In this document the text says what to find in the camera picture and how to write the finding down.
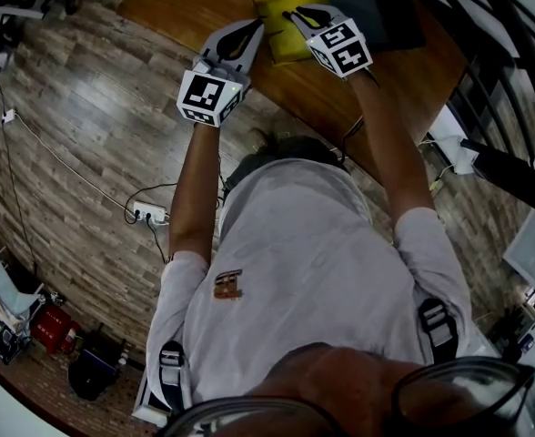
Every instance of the shoe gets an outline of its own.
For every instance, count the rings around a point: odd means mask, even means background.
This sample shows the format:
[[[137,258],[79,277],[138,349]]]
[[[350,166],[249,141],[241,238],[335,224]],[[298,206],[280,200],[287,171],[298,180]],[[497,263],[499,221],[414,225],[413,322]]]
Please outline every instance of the shoe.
[[[244,138],[246,149],[253,154],[257,154],[260,149],[268,148],[270,139],[268,133],[265,133],[258,127],[251,128]]]
[[[281,125],[276,125],[276,127],[274,127],[272,135],[277,142],[293,136],[291,131]]]

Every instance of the black and white marker cube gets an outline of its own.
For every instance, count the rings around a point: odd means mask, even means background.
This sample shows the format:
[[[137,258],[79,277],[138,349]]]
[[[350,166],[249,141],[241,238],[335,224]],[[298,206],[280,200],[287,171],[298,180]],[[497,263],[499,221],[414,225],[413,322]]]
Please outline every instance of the black and white marker cube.
[[[344,77],[372,63],[365,37],[352,19],[347,19],[306,41],[317,61]]]
[[[197,71],[185,71],[178,93],[183,117],[219,127],[241,102],[243,85]]]

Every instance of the yellow cloth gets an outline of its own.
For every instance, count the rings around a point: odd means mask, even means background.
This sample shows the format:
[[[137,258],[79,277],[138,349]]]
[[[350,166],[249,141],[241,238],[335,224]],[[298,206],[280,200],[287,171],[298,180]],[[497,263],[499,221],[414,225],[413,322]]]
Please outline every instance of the yellow cloth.
[[[254,0],[254,2],[257,13],[264,22],[275,65],[312,57],[306,47],[306,40],[296,25],[282,16],[282,13],[285,11],[291,13],[301,5],[328,5],[328,0]]]

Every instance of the red bag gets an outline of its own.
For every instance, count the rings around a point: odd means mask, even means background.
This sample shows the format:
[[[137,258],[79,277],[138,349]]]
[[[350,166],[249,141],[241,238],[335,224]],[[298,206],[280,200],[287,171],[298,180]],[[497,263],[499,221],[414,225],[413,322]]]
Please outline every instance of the red bag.
[[[31,322],[31,336],[41,341],[53,354],[69,331],[71,317],[55,304],[46,304]]]

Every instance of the black railing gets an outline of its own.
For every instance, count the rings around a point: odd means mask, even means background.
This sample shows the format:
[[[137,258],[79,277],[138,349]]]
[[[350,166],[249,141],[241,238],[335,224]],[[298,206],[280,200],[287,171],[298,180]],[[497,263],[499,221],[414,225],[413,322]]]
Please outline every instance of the black railing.
[[[535,30],[525,25],[520,14],[527,17],[533,25],[535,25],[535,16],[518,0],[470,0],[498,19],[508,32],[519,57],[516,59],[512,56],[506,57],[502,63],[498,56],[500,52],[496,53],[493,49],[496,44],[492,44],[491,40],[488,40],[489,37],[477,27],[459,0],[445,1],[449,4],[449,17],[453,15],[455,18],[456,30],[462,32],[462,37],[457,39],[462,52],[467,55],[479,53],[482,57],[482,65],[496,74],[497,81],[506,94],[517,119],[520,135],[515,140],[522,140],[528,160],[517,157],[516,150],[519,144],[512,143],[510,140],[508,130],[492,104],[491,96],[474,68],[474,59],[470,60],[465,75],[482,101],[482,106],[490,114],[493,124],[500,133],[505,150],[498,150],[494,146],[488,128],[482,124],[478,109],[470,102],[468,93],[464,92],[462,86],[454,91],[452,100],[456,102],[448,102],[452,114],[470,137],[462,141],[461,145],[479,153],[473,166],[481,177],[535,208],[535,169],[533,168],[535,147],[531,136],[533,127],[529,126],[527,116],[520,107],[519,97],[505,72],[508,60],[511,63],[514,62],[515,67],[524,69],[535,95]]]

